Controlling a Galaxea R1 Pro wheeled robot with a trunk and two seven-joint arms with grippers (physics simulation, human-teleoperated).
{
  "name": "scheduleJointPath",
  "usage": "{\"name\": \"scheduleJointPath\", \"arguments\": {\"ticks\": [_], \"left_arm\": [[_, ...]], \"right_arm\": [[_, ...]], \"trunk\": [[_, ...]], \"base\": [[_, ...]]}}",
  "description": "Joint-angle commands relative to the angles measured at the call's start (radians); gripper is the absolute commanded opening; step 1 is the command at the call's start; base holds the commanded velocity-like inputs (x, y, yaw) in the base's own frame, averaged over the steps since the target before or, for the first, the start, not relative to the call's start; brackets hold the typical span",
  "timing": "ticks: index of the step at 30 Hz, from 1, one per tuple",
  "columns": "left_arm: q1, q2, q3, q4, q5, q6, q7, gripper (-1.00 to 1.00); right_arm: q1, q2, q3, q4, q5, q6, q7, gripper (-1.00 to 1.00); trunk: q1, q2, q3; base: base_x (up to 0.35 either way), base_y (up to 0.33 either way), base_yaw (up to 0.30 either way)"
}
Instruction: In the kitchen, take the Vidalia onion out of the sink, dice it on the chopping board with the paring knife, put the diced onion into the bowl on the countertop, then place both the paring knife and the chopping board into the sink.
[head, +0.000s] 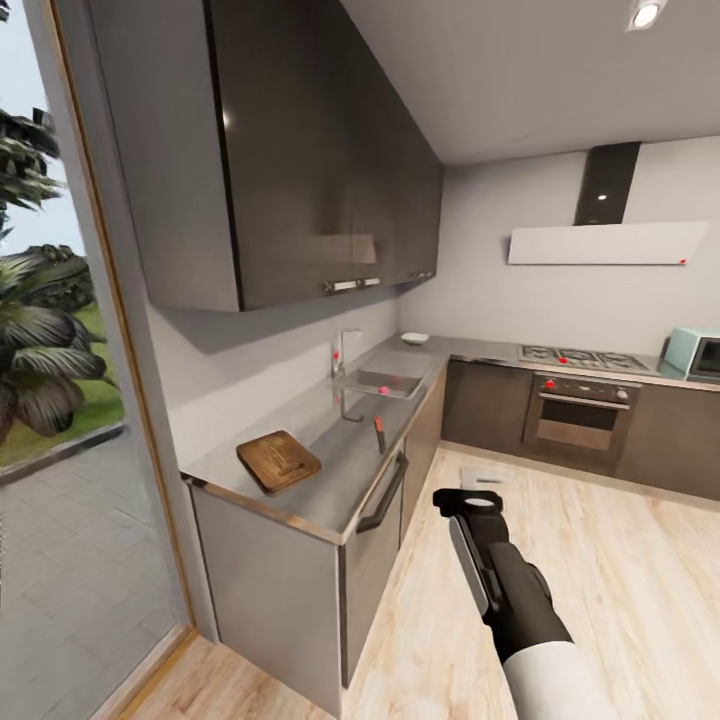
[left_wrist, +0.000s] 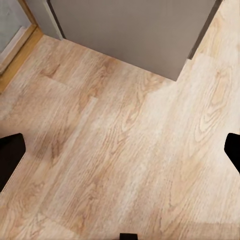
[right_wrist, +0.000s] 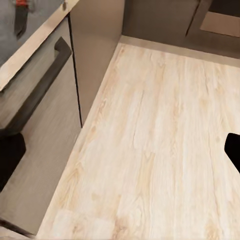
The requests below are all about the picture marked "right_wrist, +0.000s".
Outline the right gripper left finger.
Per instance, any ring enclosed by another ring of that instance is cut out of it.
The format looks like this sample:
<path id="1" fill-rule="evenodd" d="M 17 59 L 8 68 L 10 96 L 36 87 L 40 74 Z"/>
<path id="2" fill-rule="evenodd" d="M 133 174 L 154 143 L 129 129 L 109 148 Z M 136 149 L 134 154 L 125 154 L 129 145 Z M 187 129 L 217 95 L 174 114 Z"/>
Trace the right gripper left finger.
<path id="1" fill-rule="evenodd" d="M 11 178 L 24 152 L 26 152 L 26 145 L 21 133 L 0 139 L 0 193 Z"/>

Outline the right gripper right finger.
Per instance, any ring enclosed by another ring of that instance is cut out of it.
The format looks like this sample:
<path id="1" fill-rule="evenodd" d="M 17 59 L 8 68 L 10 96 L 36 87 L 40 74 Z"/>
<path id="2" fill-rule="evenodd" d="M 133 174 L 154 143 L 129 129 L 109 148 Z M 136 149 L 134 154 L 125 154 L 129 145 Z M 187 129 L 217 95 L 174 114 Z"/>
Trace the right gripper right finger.
<path id="1" fill-rule="evenodd" d="M 227 135 L 224 151 L 240 172 L 240 135 L 235 133 L 229 133 Z"/>

